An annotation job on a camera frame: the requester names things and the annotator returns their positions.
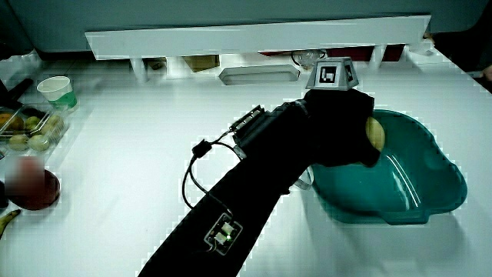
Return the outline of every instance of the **white cup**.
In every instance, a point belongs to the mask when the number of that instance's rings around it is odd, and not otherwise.
[[[68,77],[47,78],[39,83],[38,91],[58,110],[73,112],[77,108],[77,99]]]

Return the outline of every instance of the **yellow fruit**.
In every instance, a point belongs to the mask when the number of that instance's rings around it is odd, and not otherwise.
[[[2,128],[5,123],[9,122],[6,131],[21,131],[24,130],[24,120],[18,116],[14,116],[11,113],[0,114],[0,128]]]
[[[366,135],[372,146],[379,152],[383,151],[386,136],[383,126],[374,118],[369,117],[366,121]]]

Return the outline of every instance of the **white tabletop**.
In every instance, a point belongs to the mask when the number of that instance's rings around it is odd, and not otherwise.
[[[448,60],[414,56],[414,64],[378,71],[355,63],[357,88],[377,108],[404,112],[436,135],[466,178],[467,201],[425,225],[352,225],[329,217],[314,190],[292,187],[241,277],[492,275],[492,95]],[[191,147],[258,104],[272,110],[301,98],[308,80],[303,72],[297,82],[268,85],[224,86],[216,78],[138,85],[128,61],[55,65],[38,81],[69,67],[80,103],[46,162],[61,197],[49,209],[22,211],[5,230],[2,277],[136,276],[188,212],[180,188]],[[195,172],[210,188],[237,162],[215,149]],[[187,194],[192,203],[202,196],[191,185]]]

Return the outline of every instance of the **teal bowl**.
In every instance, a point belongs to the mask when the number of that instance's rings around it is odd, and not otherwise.
[[[421,123],[388,110],[374,110],[373,117],[386,134],[374,167],[312,165],[313,187],[327,212],[346,223],[424,224],[463,204],[464,177]]]

